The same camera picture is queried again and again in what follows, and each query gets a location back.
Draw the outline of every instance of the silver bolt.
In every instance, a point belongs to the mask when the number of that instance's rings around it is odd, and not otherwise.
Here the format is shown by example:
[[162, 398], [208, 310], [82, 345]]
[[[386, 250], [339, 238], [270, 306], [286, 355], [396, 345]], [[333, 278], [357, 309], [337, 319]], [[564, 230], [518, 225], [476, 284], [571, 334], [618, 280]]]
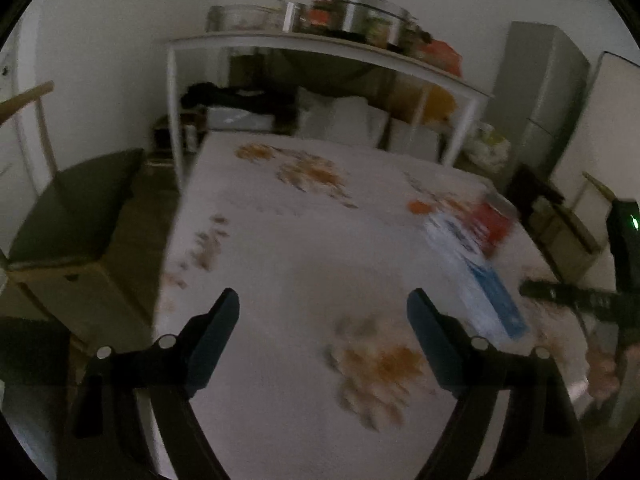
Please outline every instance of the silver bolt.
[[484, 337], [475, 337], [471, 340], [471, 346], [476, 350], [484, 351], [489, 348], [489, 342]]
[[98, 359], [106, 359], [111, 355], [111, 352], [113, 352], [113, 350], [111, 349], [110, 346], [102, 346], [98, 348], [98, 351], [95, 353], [95, 356]]
[[549, 353], [549, 350], [547, 350], [546, 348], [543, 348], [542, 346], [538, 346], [536, 348], [536, 355], [540, 359], [549, 359], [551, 357], [551, 354]]
[[167, 350], [168, 348], [174, 346], [176, 341], [177, 339], [175, 338], [175, 335], [163, 335], [160, 339], [158, 339], [158, 346], [163, 350]]

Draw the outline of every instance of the white tablecloth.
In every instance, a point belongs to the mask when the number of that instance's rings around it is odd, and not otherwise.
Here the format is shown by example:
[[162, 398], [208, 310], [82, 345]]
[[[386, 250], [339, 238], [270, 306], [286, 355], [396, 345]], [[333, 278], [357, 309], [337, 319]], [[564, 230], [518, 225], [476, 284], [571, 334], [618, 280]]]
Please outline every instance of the white tablecloth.
[[[269, 160], [238, 158], [238, 147], [250, 143], [285, 151], [271, 151]], [[300, 160], [286, 150], [332, 161], [340, 185], [298, 183], [299, 189], [283, 182], [283, 165]], [[406, 319], [406, 297], [417, 287], [444, 314], [464, 318], [455, 283], [407, 204], [438, 200], [465, 208], [487, 185], [369, 148], [239, 133], [207, 137], [168, 244], [155, 332], [178, 333], [225, 287], [238, 292], [238, 325], [209, 386], [191, 401], [233, 480], [415, 477], [445, 427], [453, 396], [428, 375], [429, 388], [412, 395], [404, 410], [404, 426], [377, 433], [338, 405], [340, 376], [322, 353], [346, 313]], [[586, 343], [575, 317], [517, 293], [525, 276], [552, 276], [520, 226], [494, 263], [530, 326], [500, 348], [527, 354], [544, 343], [568, 385], [582, 380]], [[161, 445], [158, 453], [161, 472], [170, 476]], [[479, 460], [478, 472], [488, 462], [490, 455]]]

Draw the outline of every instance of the white shelf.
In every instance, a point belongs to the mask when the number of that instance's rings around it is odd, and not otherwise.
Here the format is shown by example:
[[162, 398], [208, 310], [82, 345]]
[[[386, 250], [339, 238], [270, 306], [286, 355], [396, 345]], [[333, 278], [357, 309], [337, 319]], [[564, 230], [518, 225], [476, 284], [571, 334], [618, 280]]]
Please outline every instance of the white shelf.
[[[315, 36], [313, 34], [298, 34], [284, 32], [261, 31], [231, 31], [212, 32], [202, 36], [180, 38], [170, 41], [168, 44], [167, 59], [167, 89], [172, 146], [174, 147], [175, 169], [180, 190], [184, 187], [184, 168], [182, 153], [179, 147], [182, 145], [180, 129], [180, 115], [177, 95], [177, 66], [175, 52], [177, 50], [191, 50], [194, 48], [225, 48], [225, 47], [262, 47], [282, 48], [285, 50], [301, 50], [318, 54], [355, 59], [366, 63], [395, 70], [396, 72], [414, 76], [425, 82], [441, 86], [454, 95], [466, 98], [466, 104], [462, 110], [462, 116], [453, 132], [447, 151], [442, 157], [444, 166], [451, 166], [460, 153], [466, 134], [476, 120], [476, 115], [491, 95], [482, 89], [451, 75], [437, 67], [428, 65], [417, 59], [412, 59], [389, 50], [383, 50], [374, 46], [355, 43], [353, 41]], [[420, 105], [414, 115], [413, 131], [419, 124], [426, 102], [426, 93], [420, 99]]]

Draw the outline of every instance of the gray refrigerator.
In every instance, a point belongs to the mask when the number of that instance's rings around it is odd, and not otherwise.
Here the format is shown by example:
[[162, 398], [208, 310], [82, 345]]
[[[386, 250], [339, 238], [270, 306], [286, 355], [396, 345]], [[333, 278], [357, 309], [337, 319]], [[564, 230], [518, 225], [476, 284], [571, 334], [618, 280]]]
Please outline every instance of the gray refrigerator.
[[555, 25], [513, 22], [483, 121], [511, 142], [494, 178], [504, 190], [520, 164], [551, 174], [580, 114], [589, 62]]

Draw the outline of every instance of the chair seat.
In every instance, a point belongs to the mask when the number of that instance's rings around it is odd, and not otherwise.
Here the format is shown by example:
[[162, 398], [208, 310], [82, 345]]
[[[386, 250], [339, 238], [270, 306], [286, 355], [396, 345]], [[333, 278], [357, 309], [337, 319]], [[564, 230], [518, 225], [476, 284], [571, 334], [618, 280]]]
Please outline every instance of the chair seat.
[[142, 154], [141, 149], [111, 153], [56, 174], [14, 238], [7, 269], [82, 265], [100, 259]]

